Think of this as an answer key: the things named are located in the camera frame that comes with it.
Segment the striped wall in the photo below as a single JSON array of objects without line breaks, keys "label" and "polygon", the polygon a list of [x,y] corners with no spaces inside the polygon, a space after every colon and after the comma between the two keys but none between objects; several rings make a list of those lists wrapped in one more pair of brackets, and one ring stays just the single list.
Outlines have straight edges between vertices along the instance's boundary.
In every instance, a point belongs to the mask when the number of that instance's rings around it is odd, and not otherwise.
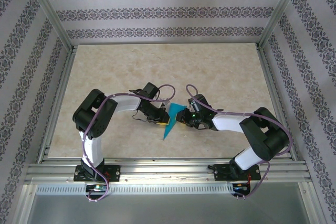
[{"label": "striped wall", "polygon": [[328,223],[336,223],[336,0],[291,0],[265,55]]},{"label": "striped wall", "polygon": [[257,42],[279,0],[50,0],[74,45]]},{"label": "striped wall", "polygon": [[0,30],[0,223],[11,223],[67,52],[37,0],[0,0]]}]

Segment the blue triangle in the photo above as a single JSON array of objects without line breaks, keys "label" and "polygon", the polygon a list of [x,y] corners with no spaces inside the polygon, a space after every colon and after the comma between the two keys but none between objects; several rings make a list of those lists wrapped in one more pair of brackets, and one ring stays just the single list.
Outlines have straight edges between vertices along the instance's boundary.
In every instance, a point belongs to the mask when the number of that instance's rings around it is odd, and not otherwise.
[{"label": "blue triangle", "polygon": [[167,137],[169,132],[172,130],[176,123],[176,115],[180,111],[184,110],[187,106],[182,106],[176,103],[171,103],[168,111],[168,115],[170,116],[169,124],[166,125],[166,128],[164,129],[163,139]]}]

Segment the purple cable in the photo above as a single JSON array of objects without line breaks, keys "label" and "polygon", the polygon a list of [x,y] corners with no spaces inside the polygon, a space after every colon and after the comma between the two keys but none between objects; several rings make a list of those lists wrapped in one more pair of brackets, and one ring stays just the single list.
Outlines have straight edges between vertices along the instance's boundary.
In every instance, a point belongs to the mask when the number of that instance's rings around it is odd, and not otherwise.
[{"label": "purple cable", "polygon": [[[273,124],[279,126],[279,127],[286,133],[286,135],[288,136],[289,144],[288,144],[287,149],[285,149],[284,151],[278,153],[276,156],[283,155],[284,153],[287,153],[287,152],[292,148],[292,146],[293,146],[293,138],[292,138],[292,136],[290,135],[289,131],[288,131],[288,130],[287,130],[281,123],[279,123],[279,122],[277,122],[277,121],[275,121],[275,120],[273,120],[273,119],[271,119],[271,118],[268,118],[267,116],[264,116],[264,115],[258,115],[258,114],[255,114],[255,113],[225,112],[225,111],[215,110],[215,109],[211,108],[210,106],[204,104],[203,102],[200,102],[196,97],[194,97],[194,96],[190,93],[188,87],[192,87],[192,88],[196,91],[196,95],[198,94],[198,90],[197,90],[197,88],[196,88],[194,85],[192,85],[192,84],[188,84],[187,86],[185,86],[185,89],[187,90],[187,93],[191,96],[191,98],[194,99],[194,100],[195,100],[196,102],[198,102],[200,105],[206,107],[206,108],[209,109],[209,110],[212,110],[212,111],[214,111],[214,112],[216,112],[216,113],[224,114],[224,115],[235,115],[235,116],[246,116],[246,115],[248,115],[248,116],[255,116],[255,117],[257,117],[257,118],[265,119],[265,120],[267,120],[267,121],[269,121],[269,122],[271,122],[271,123],[273,123]],[[264,173],[262,179],[261,179],[261,180],[259,181],[259,183],[255,186],[255,188],[252,190],[252,192],[251,192],[248,196],[245,196],[244,198],[249,197],[250,195],[252,195],[252,194],[259,188],[259,186],[261,185],[261,183],[264,181],[264,179],[265,179],[267,173],[269,172],[270,163],[269,163],[268,161],[262,161],[262,162],[260,162],[259,164],[262,164],[262,163],[268,163],[268,167],[267,167],[267,169],[266,169],[266,171],[265,171],[265,173]]]},{"label": "purple cable", "polygon": [[90,195],[91,193],[88,194],[88,199],[89,201],[99,201],[99,200],[102,200],[104,199],[104,197],[109,193],[109,181],[107,180],[107,178],[101,173],[99,172],[94,166],[93,166],[93,163],[88,159],[88,155],[85,151],[85,140],[86,140],[86,137],[88,135],[88,132],[90,131],[90,129],[92,128],[98,114],[100,113],[101,111],[101,108],[104,106],[104,104],[107,102],[107,100],[109,100],[110,98],[113,98],[113,97],[119,97],[121,95],[128,95],[130,97],[138,97],[138,98],[141,98],[141,99],[144,99],[144,100],[147,100],[147,101],[150,101],[150,102],[166,102],[166,101],[170,101],[173,99],[173,97],[175,96],[175,93],[176,93],[176,90],[174,88],[174,86],[170,85],[170,84],[164,84],[164,85],[161,85],[159,86],[159,89],[163,88],[163,87],[171,87],[173,89],[173,95],[167,99],[164,99],[164,100],[153,100],[153,99],[149,99],[149,98],[146,98],[146,97],[142,97],[141,95],[137,95],[137,94],[130,94],[130,93],[117,93],[117,94],[111,94],[109,95],[108,97],[106,97],[103,102],[100,104],[99,108],[97,109],[95,115],[93,116],[91,122],[89,123],[87,129],[85,130],[84,134],[83,134],[83,138],[82,138],[82,150],[83,150],[83,158],[86,159],[86,161],[89,163],[89,166],[100,176],[104,179],[105,183],[106,183],[106,191],[105,193],[100,196],[98,199],[92,199],[90,198]]}]

